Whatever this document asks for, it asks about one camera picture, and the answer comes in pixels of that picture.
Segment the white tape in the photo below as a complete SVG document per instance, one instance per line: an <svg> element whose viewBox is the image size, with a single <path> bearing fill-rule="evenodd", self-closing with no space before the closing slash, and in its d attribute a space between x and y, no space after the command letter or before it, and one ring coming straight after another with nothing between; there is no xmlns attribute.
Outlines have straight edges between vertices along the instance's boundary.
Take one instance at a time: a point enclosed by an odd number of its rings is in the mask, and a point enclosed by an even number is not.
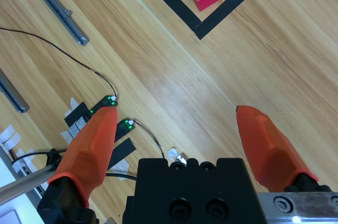
<svg viewBox="0 0 338 224"><path fill-rule="evenodd" d="M68 144L70 144L73 140L72 135L70 135L69 131L65 131L61 133L62 137L65 139L65 141L67 141Z"/></svg>
<svg viewBox="0 0 338 224"><path fill-rule="evenodd" d="M67 112L64 114L64 116L68 117L68 115L71 114L72 111L75 110L78 106L79 106L79 104L74 98L70 99L70 110L67 110Z"/></svg>
<svg viewBox="0 0 338 224"><path fill-rule="evenodd" d="M29 149L26 153L19 148L16 152L16 156L20 157L24 154L30 154L36 152L33 149ZM35 157L35 155L31 155L31 156L27 156L21 160L18 160L17 162L15 162L13 164L13 169L15 170L15 172L17 173L21 168L23 168L24 166L27 166L32 172L37 171L37 168L34 166L34 164L32 163L32 159Z"/></svg>
<svg viewBox="0 0 338 224"><path fill-rule="evenodd" d="M128 174L129 164L125 159L121 160L117 164L115 164L113 167L110 168L110 170L113 173L119 173L119 174Z"/></svg>
<svg viewBox="0 0 338 224"><path fill-rule="evenodd" d="M25 154L25 152L24 152L21 148L19 148L19 149L17 150L17 152L16 152L16 156L17 156L17 157L20 157L20 156L22 156L22 155L24 155L24 154ZM26 163L24 162L23 159L21 159L21 160L16 161L16 162L13 164L13 169L14 169L15 172L17 173L17 172L19 172L19 170L20 170L21 168L23 168L24 166L26 166Z"/></svg>
<svg viewBox="0 0 338 224"><path fill-rule="evenodd" d="M24 166L26 166L26 164L24 163L23 160L18 160L17 162L15 162L13 164L13 169L14 171L17 173L19 172L20 169L22 169Z"/></svg>
<svg viewBox="0 0 338 224"><path fill-rule="evenodd" d="M44 191L46 191L48 187L48 183L47 182L42 183L41 187L44 189Z"/></svg>
<svg viewBox="0 0 338 224"><path fill-rule="evenodd" d="M68 131L73 138L75 138L76 135L80 132L75 123L71 127L69 127Z"/></svg>
<svg viewBox="0 0 338 224"><path fill-rule="evenodd" d="M36 152L34 149L29 149L25 154L30 154L30 153L34 153ZM35 155L31 155L31 156L27 156L26 158L24 158L25 160L33 160L33 158L35 157Z"/></svg>
<svg viewBox="0 0 338 224"><path fill-rule="evenodd" d="M71 114L71 113L72 113L72 110L69 109L69 110L67 110L67 112L64 114L64 116L65 116L65 117L68 117L68 115Z"/></svg>
<svg viewBox="0 0 338 224"><path fill-rule="evenodd" d="M0 143L0 146L2 147L2 149L5 151L6 154L9 154L8 149L5 147L4 144Z"/></svg>
<svg viewBox="0 0 338 224"><path fill-rule="evenodd" d="M82 130L82 128L84 128L84 126L86 125L86 121L84 120L83 117L81 117L79 120L75 122L75 124L79 130Z"/></svg>
<svg viewBox="0 0 338 224"><path fill-rule="evenodd" d="M26 163L27 167L32 171L32 173L37 171L37 168L28 158L24 162Z"/></svg>
<svg viewBox="0 0 338 224"><path fill-rule="evenodd" d="M175 148L172 148L168 152L168 158L172 161L175 161L176 157L178 157L180 154L177 152Z"/></svg>
<svg viewBox="0 0 338 224"><path fill-rule="evenodd" d="M0 143L4 143L8 140L13 133L15 133L14 127L9 125L1 134L0 134Z"/></svg>
<svg viewBox="0 0 338 224"><path fill-rule="evenodd" d="M74 98L70 99L70 107L72 110L75 110L79 106L78 102Z"/></svg>
<svg viewBox="0 0 338 224"><path fill-rule="evenodd" d="M11 150L17 143L21 140L21 136L19 133L15 133L9 140L5 142L5 147L7 150Z"/></svg>

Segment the wire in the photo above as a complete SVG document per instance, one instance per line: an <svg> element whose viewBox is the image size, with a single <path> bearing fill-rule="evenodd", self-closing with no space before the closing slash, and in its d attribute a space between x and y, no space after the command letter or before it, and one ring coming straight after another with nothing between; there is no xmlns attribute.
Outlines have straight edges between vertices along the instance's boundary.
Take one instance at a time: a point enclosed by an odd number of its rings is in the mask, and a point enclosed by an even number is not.
<svg viewBox="0 0 338 224"><path fill-rule="evenodd" d="M131 180L137 180L135 176L126 175L126 174L118 174L118 173L106 173L106 176L115 177L115 178L126 178Z"/></svg>
<svg viewBox="0 0 338 224"><path fill-rule="evenodd" d="M61 51L63 54L65 54L68 58L72 59L73 61L75 61L76 63L80 64L81 66L87 68L88 70L94 72L96 75L98 75L101 79L103 79L107 84L109 84L109 86L111 87L111 89L113 90L114 92L114 95L116 96L116 98L118 97L117 96L117 91L115 90L115 88L113 87L113 85L111 84L110 80L107 79L106 76L104 76L102 73L98 72L97 70L87 66L86 64L82 63L81 61L77 60L76 58L72 57L70 54L68 54L67 52L65 52L64 50L62 50L61 48L59 48L58 46L56 46L54 43L48 41L47 39L45 38L42 38L38 35L35 35L33 33L29 33L29 32L26 32L26 31L22 31L22 30L12 30L12 29L7 29L5 27L0 27L0 30L6 30L6 31L11 31L11 32L17 32L17 33L23 33L23 34L26 34L26 35L31 35L35 38L38 38L48 44L50 44L51 46L55 47L56 49L58 49L59 51Z"/></svg>
<svg viewBox="0 0 338 224"><path fill-rule="evenodd" d="M162 154L162 158L165 159L163 150L162 150L162 145L159 143L159 141L157 140L156 136L140 121L138 121L137 119L133 119L133 121L139 126L141 127L147 134L150 135L150 137L155 141L156 145L158 146L159 150L161 151Z"/></svg>
<svg viewBox="0 0 338 224"><path fill-rule="evenodd" d="M38 154L60 154L64 153L67 149L62 149L62 150L57 150L57 151L49 151L49 152L34 152L34 153L29 153L29 154L24 154L21 155L20 157L16 158L15 160L12 161L12 165L17 162L18 160L21 160L25 157L32 156L32 155L38 155Z"/></svg>

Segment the metal bar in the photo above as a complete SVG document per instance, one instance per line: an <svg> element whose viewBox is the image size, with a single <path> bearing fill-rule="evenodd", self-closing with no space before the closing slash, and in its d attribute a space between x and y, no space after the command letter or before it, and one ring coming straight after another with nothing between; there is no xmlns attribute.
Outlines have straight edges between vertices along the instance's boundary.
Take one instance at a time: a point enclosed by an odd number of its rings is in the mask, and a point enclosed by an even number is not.
<svg viewBox="0 0 338 224"><path fill-rule="evenodd" d="M55 169L48 165L28 176L0 188L0 206L39 186L53 176Z"/></svg>
<svg viewBox="0 0 338 224"><path fill-rule="evenodd" d="M11 84L10 80L8 80L7 76L0 69L0 91L5 94L11 104L19 113L27 112L30 107L25 102L25 100L21 97L18 91Z"/></svg>
<svg viewBox="0 0 338 224"><path fill-rule="evenodd" d="M337 192L257 193L268 223L338 223Z"/></svg>
<svg viewBox="0 0 338 224"><path fill-rule="evenodd" d="M62 22L64 27L74 37L79 45L86 45L89 39L80 30L77 24L71 19L72 12L64 8L58 0L44 0L57 18Z"/></svg>

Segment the wooden floor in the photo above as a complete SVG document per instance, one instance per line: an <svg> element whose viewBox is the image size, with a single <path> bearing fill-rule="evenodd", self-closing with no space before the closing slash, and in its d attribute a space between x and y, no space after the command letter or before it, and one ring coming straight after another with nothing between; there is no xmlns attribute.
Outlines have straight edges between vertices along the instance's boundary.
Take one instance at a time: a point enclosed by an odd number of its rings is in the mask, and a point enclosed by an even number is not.
<svg viewBox="0 0 338 224"><path fill-rule="evenodd" d="M120 118L143 121L162 143L200 162L245 158L235 106L268 114L309 168L338 190L337 0L246 0L200 41L162 0L60 0L90 38L82 47L42 0L0 0L0 25L41 35L106 74ZM9 124L28 149L63 148L71 97L94 105L111 94L92 72L23 34L0 31L0 67L28 102L25 115L0 95L0 131ZM142 157L160 157L137 128ZM45 157L33 163L43 167ZM257 191L262 188L254 183ZM134 181L106 178L91 197L103 221L121 223Z"/></svg>

